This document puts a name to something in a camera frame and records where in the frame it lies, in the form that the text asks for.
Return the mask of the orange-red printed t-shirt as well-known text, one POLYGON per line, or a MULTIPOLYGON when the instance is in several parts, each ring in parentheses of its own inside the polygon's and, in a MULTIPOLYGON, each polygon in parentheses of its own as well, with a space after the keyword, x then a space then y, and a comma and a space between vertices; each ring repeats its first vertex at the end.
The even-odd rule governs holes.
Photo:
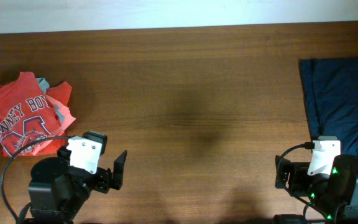
POLYGON ((60 120, 32 72, 0 86, 1 154, 11 157, 26 144, 62 132, 60 120))

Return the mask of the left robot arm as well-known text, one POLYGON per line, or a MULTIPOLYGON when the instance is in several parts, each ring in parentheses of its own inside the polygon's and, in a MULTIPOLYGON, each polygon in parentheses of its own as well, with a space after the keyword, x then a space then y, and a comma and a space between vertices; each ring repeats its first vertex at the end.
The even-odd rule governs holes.
POLYGON ((30 171, 30 202, 17 223, 73 223, 93 191, 120 190, 127 151, 115 159, 112 169, 99 167, 107 140, 106 135, 94 131, 72 136, 55 157, 36 163, 30 171))

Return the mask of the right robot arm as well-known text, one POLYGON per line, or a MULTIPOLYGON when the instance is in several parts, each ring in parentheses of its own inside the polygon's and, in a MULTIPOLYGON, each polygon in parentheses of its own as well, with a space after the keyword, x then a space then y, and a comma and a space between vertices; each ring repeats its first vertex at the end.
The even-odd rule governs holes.
POLYGON ((301 199, 326 223, 358 223, 358 157, 339 155, 327 174, 307 174, 309 162, 275 158, 275 187, 301 199))

